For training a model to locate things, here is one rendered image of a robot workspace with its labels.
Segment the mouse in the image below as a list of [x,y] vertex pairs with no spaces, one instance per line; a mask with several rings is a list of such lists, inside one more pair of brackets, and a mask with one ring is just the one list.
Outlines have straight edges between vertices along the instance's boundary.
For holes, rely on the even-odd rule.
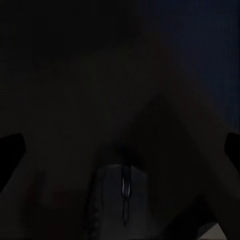
[[134,166],[107,164],[96,174],[85,240],[154,240],[156,213],[148,175]]

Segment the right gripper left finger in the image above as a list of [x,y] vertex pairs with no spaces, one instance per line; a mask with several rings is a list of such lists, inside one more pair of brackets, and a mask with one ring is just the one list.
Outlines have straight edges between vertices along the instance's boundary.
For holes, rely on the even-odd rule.
[[0,193],[26,152],[21,133],[0,138]]

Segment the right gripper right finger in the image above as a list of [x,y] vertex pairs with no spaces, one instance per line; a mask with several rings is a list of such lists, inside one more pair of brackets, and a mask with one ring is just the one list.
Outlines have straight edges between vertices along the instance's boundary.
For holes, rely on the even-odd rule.
[[240,173],[240,135],[228,133],[224,151]]

